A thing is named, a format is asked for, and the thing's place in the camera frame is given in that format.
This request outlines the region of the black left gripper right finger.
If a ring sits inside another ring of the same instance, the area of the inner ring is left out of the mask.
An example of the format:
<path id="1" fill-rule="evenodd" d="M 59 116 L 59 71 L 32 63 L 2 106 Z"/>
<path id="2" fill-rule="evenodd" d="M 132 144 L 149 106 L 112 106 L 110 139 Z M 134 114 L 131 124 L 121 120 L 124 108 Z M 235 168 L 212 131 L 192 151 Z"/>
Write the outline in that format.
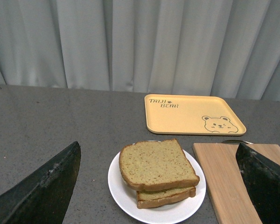
<path id="1" fill-rule="evenodd" d="M 280 224 L 280 165 L 240 143 L 236 161 L 250 200 L 264 224 Z"/>

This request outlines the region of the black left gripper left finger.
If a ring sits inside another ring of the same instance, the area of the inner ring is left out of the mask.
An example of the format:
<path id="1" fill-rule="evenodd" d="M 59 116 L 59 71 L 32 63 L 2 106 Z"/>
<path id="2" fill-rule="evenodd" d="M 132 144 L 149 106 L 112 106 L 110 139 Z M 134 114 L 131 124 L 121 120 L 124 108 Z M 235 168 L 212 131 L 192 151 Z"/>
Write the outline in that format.
<path id="1" fill-rule="evenodd" d="M 0 224 L 61 224 L 80 161 L 81 149 L 75 141 L 0 195 Z"/>

